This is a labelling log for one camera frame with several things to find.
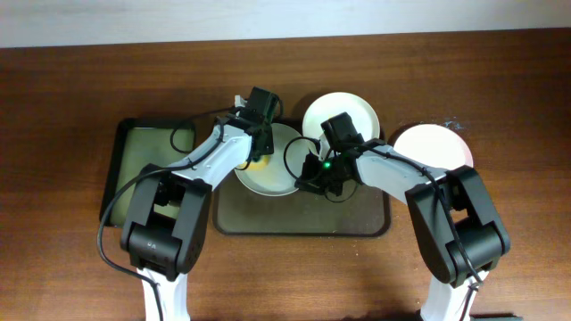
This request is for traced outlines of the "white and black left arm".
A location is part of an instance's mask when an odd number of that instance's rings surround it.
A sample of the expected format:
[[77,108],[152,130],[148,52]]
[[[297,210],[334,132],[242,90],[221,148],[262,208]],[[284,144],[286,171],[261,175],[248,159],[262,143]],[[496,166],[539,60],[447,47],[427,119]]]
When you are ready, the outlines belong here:
[[187,320],[187,275],[205,240],[211,194],[235,168],[273,151],[270,116],[218,119],[208,139],[168,167],[149,164],[133,188],[120,247],[144,287],[148,320]]

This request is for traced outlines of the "white plate yellow stain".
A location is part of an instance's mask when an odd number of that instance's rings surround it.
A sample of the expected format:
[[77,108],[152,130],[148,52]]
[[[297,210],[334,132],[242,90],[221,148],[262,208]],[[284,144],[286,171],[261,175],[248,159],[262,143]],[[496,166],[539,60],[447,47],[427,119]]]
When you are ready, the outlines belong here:
[[304,114],[302,134],[320,139],[325,135],[320,124],[343,112],[351,116],[353,126],[364,141],[380,137],[380,124],[371,105],[361,97],[345,92],[322,95],[315,100]]
[[[284,124],[272,124],[274,152],[270,155],[269,164],[261,170],[235,170],[239,181],[251,191],[264,196],[285,196],[296,192],[295,178],[286,170],[284,150],[286,145],[301,134]],[[313,142],[300,139],[293,142],[286,153],[286,162],[290,171],[299,177],[302,164],[308,153],[314,153]]]

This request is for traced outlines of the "green and yellow sponge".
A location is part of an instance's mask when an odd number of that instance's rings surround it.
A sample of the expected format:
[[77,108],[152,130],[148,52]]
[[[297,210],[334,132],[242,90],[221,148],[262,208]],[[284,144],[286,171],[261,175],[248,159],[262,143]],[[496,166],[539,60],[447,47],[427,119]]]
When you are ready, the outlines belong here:
[[270,159],[271,157],[269,155],[263,155],[260,158],[255,158],[245,162],[239,168],[236,168],[236,170],[261,170],[269,164]]

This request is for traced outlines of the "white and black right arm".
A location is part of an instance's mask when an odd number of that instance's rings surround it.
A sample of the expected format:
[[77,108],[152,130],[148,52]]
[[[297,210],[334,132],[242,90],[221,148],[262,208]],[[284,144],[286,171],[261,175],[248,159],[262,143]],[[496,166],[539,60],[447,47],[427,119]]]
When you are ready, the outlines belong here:
[[432,274],[417,320],[469,320],[485,278],[510,249],[510,239],[477,171],[439,169],[397,153],[379,139],[336,140],[324,159],[308,154],[295,183],[340,193],[353,180],[377,188],[409,210],[421,257]]

